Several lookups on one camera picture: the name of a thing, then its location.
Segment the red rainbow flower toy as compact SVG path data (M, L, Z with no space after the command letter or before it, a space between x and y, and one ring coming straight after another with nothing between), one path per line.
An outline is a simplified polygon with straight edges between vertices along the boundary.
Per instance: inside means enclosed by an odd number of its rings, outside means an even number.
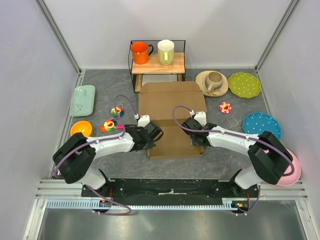
M107 119L103 125L101 125L100 127L100 131L102 133L105 132L112 132L115 131L118 128L118 123L116 120L114 120L113 118Z

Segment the green dotted plate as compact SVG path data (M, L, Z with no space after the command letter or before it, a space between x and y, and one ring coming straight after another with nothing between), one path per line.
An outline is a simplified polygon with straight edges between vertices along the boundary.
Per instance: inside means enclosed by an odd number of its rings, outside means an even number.
M251 99L261 92L261 82L257 77L247 72L232 74L228 79L230 91L239 98Z

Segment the beige ceramic cup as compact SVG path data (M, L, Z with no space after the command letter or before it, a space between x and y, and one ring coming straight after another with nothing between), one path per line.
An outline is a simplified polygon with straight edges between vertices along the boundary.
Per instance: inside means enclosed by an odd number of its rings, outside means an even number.
M211 71L205 77L205 89L208 94L219 90L223 85L223 77L219 72Z

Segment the white square plate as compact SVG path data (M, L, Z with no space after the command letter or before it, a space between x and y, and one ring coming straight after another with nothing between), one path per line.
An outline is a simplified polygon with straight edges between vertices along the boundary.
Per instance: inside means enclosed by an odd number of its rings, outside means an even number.
M176 74L145 74L142 76L142 86L147 83L177 82Z

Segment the orange mug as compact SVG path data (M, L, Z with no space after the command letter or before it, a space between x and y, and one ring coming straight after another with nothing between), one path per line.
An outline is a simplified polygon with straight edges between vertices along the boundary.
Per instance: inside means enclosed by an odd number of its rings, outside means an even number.
M130 50L133 61L138 65L142 65L148 62L149 56L154 51L154 46L143 41L137 41L131 45Z

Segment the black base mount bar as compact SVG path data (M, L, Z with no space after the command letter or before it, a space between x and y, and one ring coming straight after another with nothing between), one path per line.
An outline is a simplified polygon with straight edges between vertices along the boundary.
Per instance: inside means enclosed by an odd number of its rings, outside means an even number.
M228 180L115 178L97 192L127 206L218 205L223 198L255 198L258 186L243 190Z

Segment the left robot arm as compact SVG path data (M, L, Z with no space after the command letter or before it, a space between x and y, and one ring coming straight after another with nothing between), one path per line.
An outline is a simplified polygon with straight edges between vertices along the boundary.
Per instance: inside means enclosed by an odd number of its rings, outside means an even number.
M109 182L102 170L91 166L94 160L115 153L137 152L156 146L164 132L155 123L124 125L124 131L110 136L71 136L53 155L54 174L60 172L67 184L81 183L99 190Z

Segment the brown cardboard paper box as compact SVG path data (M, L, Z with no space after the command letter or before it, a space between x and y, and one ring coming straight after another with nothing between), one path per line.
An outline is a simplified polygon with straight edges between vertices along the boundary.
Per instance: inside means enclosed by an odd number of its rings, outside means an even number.
M148 150L150 160L201 157L202 146L192 146L182 124L194 112L207 112L204 94L194 81L148 82L138 94L138 114L148 115L163 136Z

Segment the pink flower toy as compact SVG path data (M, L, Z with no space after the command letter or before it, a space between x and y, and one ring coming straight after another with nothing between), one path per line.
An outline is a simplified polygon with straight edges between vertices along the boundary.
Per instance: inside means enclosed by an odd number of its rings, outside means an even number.
M232 111L231 104L228 102L221 102L219 105L219 111L223 114L229 114Z

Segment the pink marker pen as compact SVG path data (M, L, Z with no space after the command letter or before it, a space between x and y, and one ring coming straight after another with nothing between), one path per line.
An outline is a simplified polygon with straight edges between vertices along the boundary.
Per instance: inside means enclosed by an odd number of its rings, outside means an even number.
M124 129L130 129L130 128L135 128L136 125L134 124L118 124L116 129L117 130L124 130Z

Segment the mint green tray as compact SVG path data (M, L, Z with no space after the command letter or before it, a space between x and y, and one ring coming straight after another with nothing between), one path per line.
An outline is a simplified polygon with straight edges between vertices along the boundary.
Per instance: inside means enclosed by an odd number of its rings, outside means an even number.
M93 85L81 85L74 89L69 114L71 117L85 117L93 113L96 88Z

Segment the orange bowl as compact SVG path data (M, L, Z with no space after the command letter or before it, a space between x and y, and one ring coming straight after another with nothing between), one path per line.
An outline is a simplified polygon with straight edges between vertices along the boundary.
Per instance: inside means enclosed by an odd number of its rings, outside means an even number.
M93 133L93 127L90 122L81 120L72 125L70 129L70 135L73 136L76 133L82 133L84 137L90 137Z

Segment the light green mug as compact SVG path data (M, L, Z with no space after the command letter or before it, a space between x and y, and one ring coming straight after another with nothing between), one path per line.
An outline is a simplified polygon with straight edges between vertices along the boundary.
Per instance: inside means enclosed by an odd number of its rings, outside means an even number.
M168 39L159 41L157 44L157 52L159 62L164 66L170 65L174 59L174 42Z

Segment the blue dotted plate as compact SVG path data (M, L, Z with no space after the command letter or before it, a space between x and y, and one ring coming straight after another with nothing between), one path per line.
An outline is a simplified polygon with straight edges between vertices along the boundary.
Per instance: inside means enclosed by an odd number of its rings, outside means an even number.
M278 121L267 113L253 112L247 115L242 124L242 129L247 134L262 134L264 131L273 133L280 140L282 129Z

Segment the beige saucer plate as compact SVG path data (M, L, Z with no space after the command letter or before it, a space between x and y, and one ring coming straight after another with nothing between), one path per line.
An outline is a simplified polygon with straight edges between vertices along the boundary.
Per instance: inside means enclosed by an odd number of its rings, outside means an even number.
M206 86L205 86L205 78L208 75L208 73L210 72L218 72L218 71L214 71L214 70L206 70L203 72L200 72L196 78L195 78L195 82L198 84L199 88L202 90L203 94L207 97L221 97L224 94L227 93L228 88L229 88L229 84L228 84L228 80L226 78L225 75L223 75L222 73L220 73L223 77L223 84L222 87L219 90L214 91L213 93L207 93L206 92Z

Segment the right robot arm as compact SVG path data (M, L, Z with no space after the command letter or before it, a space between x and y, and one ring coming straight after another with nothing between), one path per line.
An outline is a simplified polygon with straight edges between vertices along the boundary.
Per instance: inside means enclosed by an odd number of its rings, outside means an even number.
M216 124L200 124L193 117L180 126L196 146L224 148L248 157L251 166L236 172L230 184L242 190L266 182L278 184L282 177L293 175L293 157L269 131L245 134L228 131Z

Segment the pink plate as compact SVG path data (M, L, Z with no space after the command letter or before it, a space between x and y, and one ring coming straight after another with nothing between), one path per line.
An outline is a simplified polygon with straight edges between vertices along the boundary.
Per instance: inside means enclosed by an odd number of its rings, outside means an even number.
M278 183L276 185L281 186L281 187L288 187L288 186L295 184L300 179L301 172L302 172L301 165L300 165L300 162L298 161L297 157L289 149L287 149L287 151L292 156L292 159L293 159L292 164L294 167L294 172L292 175L282 176L280 178L280 180L278 181Z

